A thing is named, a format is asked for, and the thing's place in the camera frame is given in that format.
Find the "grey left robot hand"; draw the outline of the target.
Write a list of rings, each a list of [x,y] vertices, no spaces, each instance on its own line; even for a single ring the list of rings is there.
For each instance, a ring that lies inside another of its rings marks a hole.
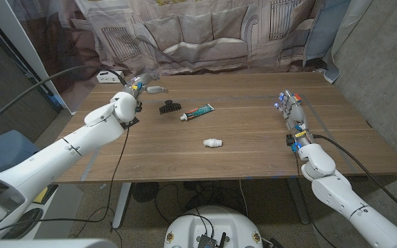
[[[168,93],[168,89],[161,86],[149,86],[152,81],[158,81],[159,75],[153,73],[144,73],[131,78],[125,83],[124,92],[131,94],[138,99],[142,92],[148,94]]]

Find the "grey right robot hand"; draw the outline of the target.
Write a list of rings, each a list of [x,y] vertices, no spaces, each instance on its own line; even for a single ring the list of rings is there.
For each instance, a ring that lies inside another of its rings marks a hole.
[[[301,107],[301,98],[288,89],[281,92],[274,107],[283,115],[286,127],[296,143],[304,146],[312,143],[313,136],[306,126],[306,116]]]

